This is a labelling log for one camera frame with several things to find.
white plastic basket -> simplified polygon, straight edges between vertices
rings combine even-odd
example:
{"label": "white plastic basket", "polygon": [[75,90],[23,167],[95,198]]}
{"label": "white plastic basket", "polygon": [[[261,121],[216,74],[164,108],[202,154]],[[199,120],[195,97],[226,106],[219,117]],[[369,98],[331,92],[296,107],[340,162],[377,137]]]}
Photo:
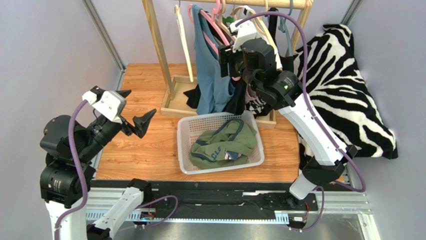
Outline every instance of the white plastic basket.
{"label": "white plastic basket", "polygon": [[[248,157],[246,164],[236,166],[217,167],[201,170],[194,166],[190,160],[191,146],[197,138],[207,130],[217,130],[229,119],[242,119],[246,124],[256,130],[257,146]],[[205,115],[188,116],[177,123],[177,157],[179,159],[180,170],[185,174],[204,174],[220,172],[232,169],[242,169],[260,165],[265,160],[264,146],[261,135],[256,124],[255,117],[249,111],[244,111],[242,115],[234,115],[227,112],[211,113]]]}

green shirt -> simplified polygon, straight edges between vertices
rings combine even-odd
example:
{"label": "green shirt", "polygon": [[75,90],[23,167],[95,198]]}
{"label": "green shirt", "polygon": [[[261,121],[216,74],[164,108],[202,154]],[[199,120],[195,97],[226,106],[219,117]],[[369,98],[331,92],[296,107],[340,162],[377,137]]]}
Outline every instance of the green shirt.
{"label": "green shirt", "polygon": [[207,130],[191,147],[189,159],[200,169],[247,163],[256,147],[256,130],[239,118],[230,119],[218,130]]}

wooden floor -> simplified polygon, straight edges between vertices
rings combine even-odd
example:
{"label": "wooden floor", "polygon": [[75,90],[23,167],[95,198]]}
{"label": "wooden floor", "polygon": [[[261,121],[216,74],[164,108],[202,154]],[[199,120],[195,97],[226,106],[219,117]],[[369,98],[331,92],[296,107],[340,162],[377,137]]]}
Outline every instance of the wooden floor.
{"label": "wooden floor", "polygon": [[[170,64],[172,75],[188,75],[185,64]],[[160,107],[166,85],[158,64],[130,64],[121,89],[131,89],[122,113],[128,121],[157,109],[144,138],[119,133],[103,150],[97,179],[169,181],[292,182],[298,176],[299,146],[296,131],[280,114],[275,129],[260,129],[265,161],[254,167],[186,175],[178,161],[179,118],[163,116]]]}

wooden clothing rack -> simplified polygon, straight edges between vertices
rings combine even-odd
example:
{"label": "wooden clothing rack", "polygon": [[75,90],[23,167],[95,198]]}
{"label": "wooden clothing rack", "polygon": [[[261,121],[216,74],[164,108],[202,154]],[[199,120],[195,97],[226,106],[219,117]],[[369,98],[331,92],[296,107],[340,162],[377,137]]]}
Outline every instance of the wooden clothing rack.
{"label": "wooden clothing rack", "polygon": [[[200,2],[200,3],[215,3],[216,0],[181,0],[183,2]],[[274,8],[290,8],[290,0],[268,0],[268,6]],[[194,89],[197,78],[194,77],[193,82],[190,81],[189,76],[170,75],[169,65],[166,59],[166,53],[163,46],[163,40],[160,35],[160,29],[157,21],[156,12],[154,9],[153,0],[142,0],[143,7],[148,20],[149,30],[151,31],[152,40],[154,42],[155,50],[160,63],[161,72],[164,78],[167,91],[164,95],[160,111],[164,116],[172,117],[188,117],[197,115],[196,110],[190,108],[186,102],[187,97],[183,92]],[[235,5],[248,5],[248,6],[265,6],[264,0],[228,0],[228,4]],[[297,22],[302,28],[305,27],[309,13],[311,12],[314,0],[293,0],[293,9],[299,9],[300,14]],[[295,50],[301,35],[297,28],[294,29],[291,37],[291,46]],[[275,111],[271,111],[269,115],[258,117],[256,119],[259,128],[274,129],[277,120]]]}

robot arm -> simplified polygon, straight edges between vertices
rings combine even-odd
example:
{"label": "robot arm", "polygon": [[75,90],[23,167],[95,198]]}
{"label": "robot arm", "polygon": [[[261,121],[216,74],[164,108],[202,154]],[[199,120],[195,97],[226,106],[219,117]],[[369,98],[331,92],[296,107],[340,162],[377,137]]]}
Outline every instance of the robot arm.
{"label": "robot arm", "polygon": [[[127,136],[136,134],[142,138],[148,129],[156,110],[147,112],[142,117],[134,117],[134,126],[121,116],[130,90],[105,91],[95,86],[83,95],[96,110],[101,113],[88,127],[77,121],[74,125],[74,142],[78,160],[84,173],[87,190],[95,169],[91,160],[120,131]],[[44,128],[44,137],[40,146],[47,151],[46,167],[40,176],[41,197],[49,211],[52,234],[55,238],[55,224],[58,218],[69,209],[79,206],[83,201],[82,185],[71,155],[68,125],[71,117],[58,116]],[[127,186],[120,200],[98,221],[86,228],[86,206],[70,213],[60,223],[61,240],[111,240],[127,216],[143,201],[152,200],[151,184],[133,179]]]}
{"label": "robot arm", "polygon": [[[247,85],[256,91],[257,96],[286,117],[312,148],[314,157],[303,168],[302,174],[289,190],[294,202],[302,203],[308,193],[317,186],[326,185],[341,176],[347,161],[339,149],[346,149],[351,158],[357,153],[357,149],[354,146],[346,146],[330,130],[309,96],[305,100],[302,83],[294,73],[277,70],[272,46],[261,38],[251,35],[248,37],[246,34],[241,34],[244,38],[239,41],[240,31],[250,32],[245,30],[251,28],[246,23],[249,21],[236,29],[238,38],[235,43],[238,45],[234,45],[235,49],[232,45],[219,48],[219,63],[223,73],[229,72],[231,77],[241,76]],[[314,110],[315,116],[309,111],[308,105]],[[338,148],[326,133],[333,136]]]}

